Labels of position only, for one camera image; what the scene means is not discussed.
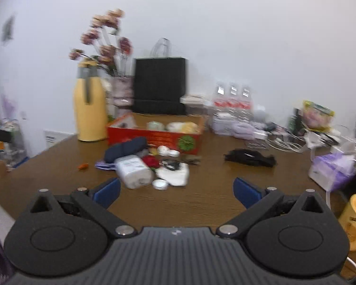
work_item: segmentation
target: blue gripper pad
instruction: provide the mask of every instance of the blue gripper pad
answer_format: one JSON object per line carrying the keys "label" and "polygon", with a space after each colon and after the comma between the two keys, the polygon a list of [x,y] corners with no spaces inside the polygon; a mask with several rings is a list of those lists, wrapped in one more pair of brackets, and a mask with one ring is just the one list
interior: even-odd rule
{"label": "blue gripper pad", "polygon": [[111,178],[99,186],[92,196],[93,201],[107,209],[120,195],[121,183],[119,178]]}
{"label": "blue gripper pad", "polygon": [[262,193],[263,190],[241,178],[234,180],[234,196],[247,209],[262,198]]}

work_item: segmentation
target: red cloth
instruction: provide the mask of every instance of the red cloth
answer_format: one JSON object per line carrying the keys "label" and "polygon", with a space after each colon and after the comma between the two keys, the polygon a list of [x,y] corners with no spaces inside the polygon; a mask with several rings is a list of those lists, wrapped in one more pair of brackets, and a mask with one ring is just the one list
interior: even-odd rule
{"label": "red cloth", "polygon": [[158,168],[159,167],[159,161],[153,155],[145,155],[142,158],[142,160],[150,168]]}

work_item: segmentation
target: white round lid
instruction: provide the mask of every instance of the white round lid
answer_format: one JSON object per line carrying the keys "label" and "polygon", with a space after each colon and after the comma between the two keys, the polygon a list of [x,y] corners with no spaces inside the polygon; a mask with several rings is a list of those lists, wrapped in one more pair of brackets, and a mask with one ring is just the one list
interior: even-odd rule
{"label": "white round lid", "polygon": [[167,183],[166,180],[162,180],[162,179],[156,179],[152,182],[153,187],[156,190],[166,190],[167,187],[169,186],[169,184]]}

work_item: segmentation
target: yellow thermos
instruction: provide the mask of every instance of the yellow thermos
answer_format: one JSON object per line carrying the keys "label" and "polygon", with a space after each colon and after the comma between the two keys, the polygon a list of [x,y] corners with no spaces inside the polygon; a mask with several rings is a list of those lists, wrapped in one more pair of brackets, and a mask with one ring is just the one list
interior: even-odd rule
{"label": "yellow thermos", "polygon": [[107,137],[105,92],[98,76],[96,61],[85,60],[78,65],[74,109],[79,140],[98,141]]}

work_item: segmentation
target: ribbed gray surface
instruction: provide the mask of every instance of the ribbed gray surface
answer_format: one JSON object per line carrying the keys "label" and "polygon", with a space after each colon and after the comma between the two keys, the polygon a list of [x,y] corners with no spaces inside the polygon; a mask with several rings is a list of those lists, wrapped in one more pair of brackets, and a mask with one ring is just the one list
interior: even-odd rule
{"label": "ribbed gray surface", "polygon": [[208,228],[144,228],[119,239],[93,267],[59,279],[16,274],[10,285],[342,285],[338,276],[321,280],[277,277],[256,266],[238,242],[213,236]]}

